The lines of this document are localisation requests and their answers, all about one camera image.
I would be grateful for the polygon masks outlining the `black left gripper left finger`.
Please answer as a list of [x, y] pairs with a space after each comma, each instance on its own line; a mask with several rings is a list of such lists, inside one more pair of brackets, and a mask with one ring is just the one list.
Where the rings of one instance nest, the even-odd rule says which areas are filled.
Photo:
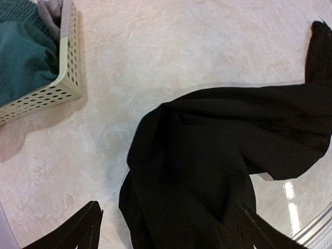
[[103, 211], [97, 201], [89, 201], [60, 227], [26, 246], [26, 249], [97, 249]]

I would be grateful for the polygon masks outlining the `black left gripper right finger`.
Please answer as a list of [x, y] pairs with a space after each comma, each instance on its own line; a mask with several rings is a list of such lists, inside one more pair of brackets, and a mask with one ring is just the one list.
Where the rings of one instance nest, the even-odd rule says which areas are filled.
[[305, 249], [306, 247], [274, 229], [241, 202], [237, 203], [238, 236], [241, 248]]

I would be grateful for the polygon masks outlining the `black trousers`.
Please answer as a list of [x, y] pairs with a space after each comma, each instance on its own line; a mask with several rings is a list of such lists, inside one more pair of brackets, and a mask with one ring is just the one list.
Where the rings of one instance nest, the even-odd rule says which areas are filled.
[[311, 26], [305, 82], [209, 88], [161, 104], [133, 138], [119, 208], [134, 248], [241, 248], [250, 176], [297, 178], [331, 139], [331, 29]]

